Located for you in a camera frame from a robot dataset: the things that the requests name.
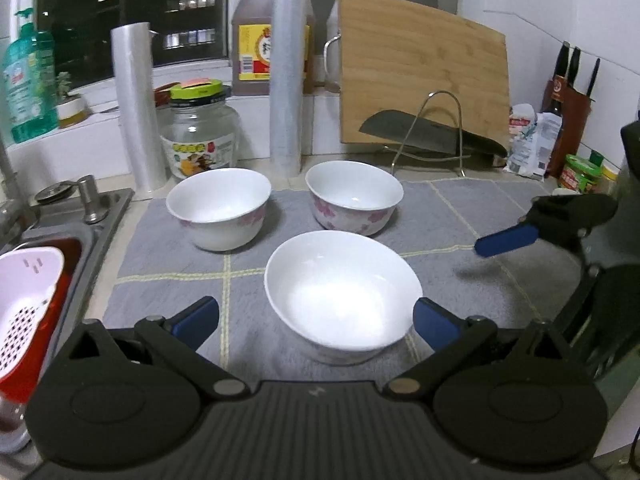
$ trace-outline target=plastic jug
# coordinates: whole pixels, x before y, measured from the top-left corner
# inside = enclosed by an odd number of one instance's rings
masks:
[[[27,20],[33,9],[16,12]],[[58,127],[53,36],[28,21],[4,53],[2,78],[15,142],[24,142]]]
[[[311,0],[306,0],[304,93],[313,93],[314,25]],[[240,0],[232,24],[233,94],[269,95],[271,17],[273,0]]]
[[[326,43],[324,44],[324,70],[325,88],[330,92],[340,92],[340,43],[335,43],[339,38],[340,28],[338,27],[338,0],[326,20]]]

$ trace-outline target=food package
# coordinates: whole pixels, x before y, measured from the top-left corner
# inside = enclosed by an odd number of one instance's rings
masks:
[[[504,171],[543,180],[562,118],[537,114],[528,104],[515,105],[509,119],[511,147]]]

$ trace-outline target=bowl rim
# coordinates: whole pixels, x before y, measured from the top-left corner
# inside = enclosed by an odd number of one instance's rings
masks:
[[[345,351],[345,352],[371,352],[373,350],[382,350],[385,349],[395,343],[397,343],[398,341],[400,341],[402,338],[404,338],[409,331],[411,330],[411,327],[414,325],[413,324],[413,316],[412,316],[412,322],[409,323],[409,326],[407,327],[406,331],[398,338],[392,338],[389,341],[383,343],[382,345],[375,345],[375,346],[356,346],[356,345],[336,345],[327,341],[323,341],[319,338],[313,338],[308,336],[307,334],[304,334],[302,332],[300,332],[300,330],[298,330],[295,326],[293,326],[292,323],[289,322],[289,320],[287,320],[285,318],[285,316],[282,314],[282,312],[280,311],[280,309],[275,305],[275,302],[273,301],[273,298],[271,297],[271,294],[269,292],[269,287],[267,286],[267,278],[269,276],[269,269],[271,267],[271,263],[273,261],[274,256],[278,253],[279,250],[281,250],[281,248],[283,248],[284,246],[293,243],[294,240],[296,240],[297,238],[302,238],[302,237],[317,237],[317,236],[330,236],[330,237],[336,237],[336,236],[344,236],[344,237],[358,237],[358,238],[364,238],[366,240],[365,243],[368,244],[377,244],[380,245],[384,248],[384,250],[389,251],[390,253],[392,253],[400,262],[401,266],[409,269],[409,271],[412,273],[412,275],[415,276],[415,280],[418,284],[418,287],[420,288],[420,295],[418,296],[418,298],[416,298],[416,301],[419,300],[421,297],[423,297],[424,295],[424,291],[422,290],[422,284],[420,283],[420,279],[418,278],[417,274],[415,273],[415,271],[411,268],[411,266],[406,262],[406,260],[400,256],[398,253],[396,253],[393,249],[387,247],[385,244],[381,244],[379,241],[373,240],[372,238],[363,236],[363,235],[359,235],[356,233],[350,233],[348,231],[325,231],[325,230],[321,230],[321,231],[309,231],[306,233],[302,233],[299,234],[297,236],[294,236],[293,238],[289,238],[288,240],[284,241],[283,243],[281,243],[276,250],[273,251],[273,253],[271,253],[271,256],[269,257],[269,260],[267,261],[267,265],[264,268],[264,278],[263,278],[263,283],[264,283],[264,291],[267,295],[267,299],[269,300],[269,304],[271,305],[271,308],[273,309],[273,311],[277,314],[278,318],[285,324],[287,325],[291,330],[293,330],[293,332],[295,332],[296,334],[298,334],[300,337],[304,338],[305,340],[323,346],[324,348],[329,348],[332,350],[340,350],[340,351]]]
[[[384,175],[386,175],[386,177],[388,177],[391,181],[393,181],[394,183],[392,184],[393,186],[396,186],[397,189],[399,189],[399,198],[398,200],[396,200],[395,202],[390,202],[388,205],[382,206],[382,207],[354,207],[352,205],[344,205],[341,203],[336,202],[335,200],[331,200],[329,198],[327,198],[326,195],[322,194],[322,193],[318,193],[317,190],[314,189],[314,187],[309,183],[309,175],[313,174],[314,172],[316,172],[316,168],[320,168],[321,166],[324,166],[325,164],[334,164],[335,163],[339,163],[339,164],[349,164],[352,166],[367,166],[368,168],[373,168],[376,171],[379,171],[380,173],[383,173]],[[398,179],[396,179],[396,177],[394,177],[392,174],[387,173],[385,170],[381,170],[379,167],[374,166],[372,164],[367,164],[366,162],[357,162],[356,160],[326,160],[324,162],[321,162],[320,164],[316,164],[314,166],[312,166],[311,168],[309,168],[309,170],[306,172],[305,175],[305,182],[306,182],[306,186],[309,188],[309,191],[316,195],[318,198],[320,198],[321,200],[324,200],[325,202],[331,204],[331,205],[335,205],[337,207],[342,207],[345,209],[350,209],[352,211],[382,211],[383,209],[389,209],[391,207],[395,207],[397,206],[400,201],[404,198],[404,188],[402,187],[402,184],[400,183],[400,181]]]
[[[208,178],[210,177],[210,174],[219,174],[219,173],[214,173],[215,171],[224,171],[225,173],[251,173],[253,174],[253,176],[258,176],[258,179],[261,180],[263,183],[265,183],[267,185],[266,189],[268,190],[268,192],[266,193],[266,196],[264,197],[264,199],[257,205],[257,206],[252,206],[249,209],[246,210],[242,210],[241,213],[239,214],[233,214],[231,216],[225,216],[223,218],[217,218],[215,220],[191,220],[190,218],[186,218],[184,216],[178,215],[178,213],[176,213],[174,211],[174,209],[171,207],[170,205],[170,199],[171,196],[173,195],[175,197],[176,195],[176,190],[180,189],[180,186],[182,186],[183,184],[187,183],[189,181],[189,179],[192,178],[203,178],[206,177],[207,175]],[[229,220],[235,220],[237,218],[240,218],[248,213],[252,213],[253,211],[260,209],[269,199],[269,197],[271,196],[271,191],[272,191],[272,186],[271,186],[271,182],[270,180],[265,177],[263,174],[259,173],[258,171],[254,171],[254,170],[247,170],[245,168],[218,168],[217,170],[209,170],[209,171],[203,171],[202,173],[198,173],[195,175],[192,175],[188,178],[185,178],[183,181],[179,182],[166,196],[166,199],[164,201],[164,204],[166,205],[166,208],[169,210],[169,213],[171,213],[172,216],[176,217],[178,220],[183,220],[185,222],[189,222],[191,224],[217,224],[220,222],[227,222]]]

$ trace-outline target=faucet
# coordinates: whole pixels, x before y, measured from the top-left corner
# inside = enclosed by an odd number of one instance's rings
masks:
[[[0,249],[36,223],[36,213],[18,184],[0,137],[0,173],[6,200],[0,204]]]

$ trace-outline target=plastic wrap roll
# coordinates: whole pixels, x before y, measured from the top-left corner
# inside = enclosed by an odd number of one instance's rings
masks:
[[[156,119],[149,24],[114,28],[111,55],[120,126],[136,192],[150,192],[164,186],[168,177]]]
[[[306,0],[273,0],[270,59],[271,166],[283,177],[300,174]]]

